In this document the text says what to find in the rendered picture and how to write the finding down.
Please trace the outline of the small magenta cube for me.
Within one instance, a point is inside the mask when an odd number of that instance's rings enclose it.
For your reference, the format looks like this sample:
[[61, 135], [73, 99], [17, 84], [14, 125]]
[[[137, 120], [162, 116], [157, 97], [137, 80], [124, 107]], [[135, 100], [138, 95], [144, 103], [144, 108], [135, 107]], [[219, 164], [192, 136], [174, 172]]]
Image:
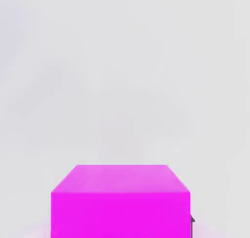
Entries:
[[166, 165], [77, 165], [51, 192], [51, 238], [192, 238], [190, 191]]

